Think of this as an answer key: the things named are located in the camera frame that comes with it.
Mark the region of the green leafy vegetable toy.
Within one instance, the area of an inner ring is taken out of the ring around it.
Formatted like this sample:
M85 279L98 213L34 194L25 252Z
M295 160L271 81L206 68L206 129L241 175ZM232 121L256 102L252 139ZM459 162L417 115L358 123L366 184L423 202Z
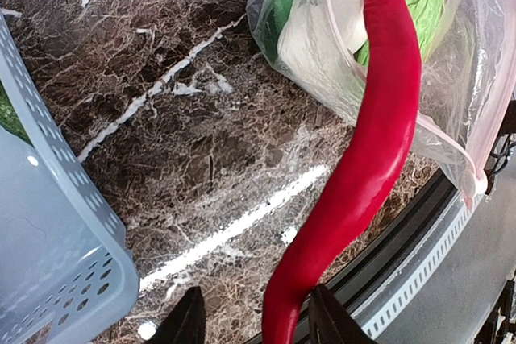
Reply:
M289 19L292 5L293 0L270 0L258 28L260 48L270 64L277 61L279 38Z

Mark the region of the blue plastic basket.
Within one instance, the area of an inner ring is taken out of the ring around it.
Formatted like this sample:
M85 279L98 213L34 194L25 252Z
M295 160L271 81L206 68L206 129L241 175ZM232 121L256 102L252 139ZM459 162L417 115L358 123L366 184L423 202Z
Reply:
M86 343L136 303L126 229L54 122L6 24L1 83L27 134L1 133L1 340Z

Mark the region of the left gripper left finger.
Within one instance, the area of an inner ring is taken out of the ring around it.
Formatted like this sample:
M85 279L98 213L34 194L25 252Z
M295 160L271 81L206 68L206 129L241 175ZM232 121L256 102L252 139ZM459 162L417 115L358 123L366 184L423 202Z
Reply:
M147 344L203 344L206 337L206 308L202 290L189 288Z

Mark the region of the red chili pepper toy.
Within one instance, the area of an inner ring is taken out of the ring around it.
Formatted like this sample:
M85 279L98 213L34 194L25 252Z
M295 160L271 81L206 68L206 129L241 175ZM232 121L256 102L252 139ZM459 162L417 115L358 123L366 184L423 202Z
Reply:
M414 139L422 75L406 0L365 0L370 60L352 140L264 293L265 343L291 343L302 303L335 258L370 225Z

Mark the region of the black front rail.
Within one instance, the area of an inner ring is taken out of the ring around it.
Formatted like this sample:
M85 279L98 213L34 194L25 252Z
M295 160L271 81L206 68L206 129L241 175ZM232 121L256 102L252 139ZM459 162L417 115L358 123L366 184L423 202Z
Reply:
M387 228L328 281L330 292L350 315L393 273L456 194L458 191L449 179L437 171ZM422 340L418 329L424 323L424 315L418 311L417 303L442 265L443 262L401 314L373 340L379 343Z

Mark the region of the white radish toy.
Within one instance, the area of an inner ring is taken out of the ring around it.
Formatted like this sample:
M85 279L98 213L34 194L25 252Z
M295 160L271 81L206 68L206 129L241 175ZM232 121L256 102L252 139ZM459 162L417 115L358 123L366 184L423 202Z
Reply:
M293 0L277 52L300 81L343 82L367 38L364 0Z

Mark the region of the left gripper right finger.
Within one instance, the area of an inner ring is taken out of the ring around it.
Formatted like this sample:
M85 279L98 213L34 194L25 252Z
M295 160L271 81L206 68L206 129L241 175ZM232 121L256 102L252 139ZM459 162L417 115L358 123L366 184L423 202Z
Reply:
M377 344L325 285L317 285L310 293L308 322L311 343Z

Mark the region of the dark green cucumber toy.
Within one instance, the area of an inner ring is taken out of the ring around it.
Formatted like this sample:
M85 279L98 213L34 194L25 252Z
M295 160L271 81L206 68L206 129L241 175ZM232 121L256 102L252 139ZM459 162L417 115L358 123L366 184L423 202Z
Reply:
M1 126L24 142L31 144L26 131L23 129L18 115L8 98L3 85L0 86L0 121Z

